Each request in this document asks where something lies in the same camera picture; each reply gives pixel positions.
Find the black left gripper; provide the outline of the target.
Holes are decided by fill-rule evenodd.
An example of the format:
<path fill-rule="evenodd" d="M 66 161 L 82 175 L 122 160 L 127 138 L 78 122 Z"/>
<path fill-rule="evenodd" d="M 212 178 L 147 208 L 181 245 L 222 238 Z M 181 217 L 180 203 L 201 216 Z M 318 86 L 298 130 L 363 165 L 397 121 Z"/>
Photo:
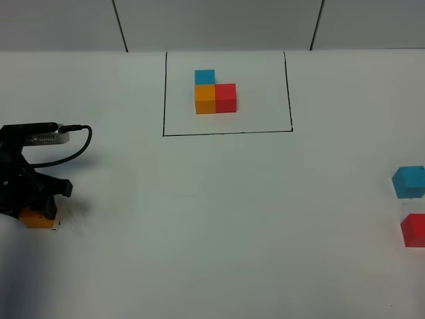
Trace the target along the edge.
<path fill-rule="evenodd" d="M 35 211 L 54 220 L 55 195 L 70 197 L 73 185 L 68 179 L 35 173 L 22 155 L 23 146 L 1 141 L 1 213 L 18 218 L 21 210 L 35 200 Z"/>

